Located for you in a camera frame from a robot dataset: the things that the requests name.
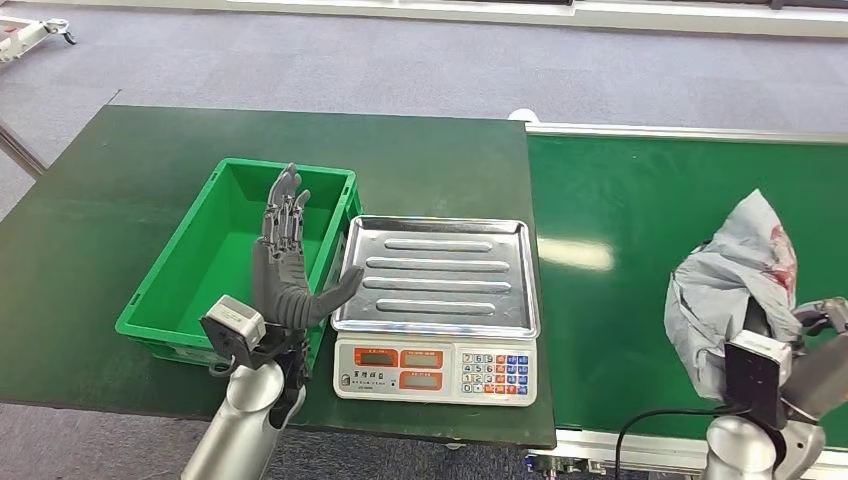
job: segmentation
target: green crate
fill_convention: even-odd
[[[268,191],[284,164],[227,158],[218,164],[165,249],[135,291],[115,330],[165,360],[208,365],[215,354],[200,317],[223,294],[251,301],[251,246],[259,236]],[[303,213],[309,287],[338,280],[350,220],[362,213],[350,170],[298,165],[312,196]],[[310,366],[326,320],[310,329]]]

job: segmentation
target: stainless steel tray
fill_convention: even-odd
[[[365,269],[332,317],[339,331],[531,339],[539,335],[527,225],[360,216],[342,269]]]

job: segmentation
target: red stain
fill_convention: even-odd
[[[774,264],[763,273],[786,290],[786,298],[791,303],[798,278],[798,260],[783,225],[777,225],[771,230],[771,246]]]

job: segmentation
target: metal pole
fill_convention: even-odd
[[[47,167],[38,155],[2,119],[0,119],[0,150],[3,150],[13,162],[35,180],[47,171]]]

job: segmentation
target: scale keypad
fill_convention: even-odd
[[[462,393],[527,395],[527,355],[462,354]]]

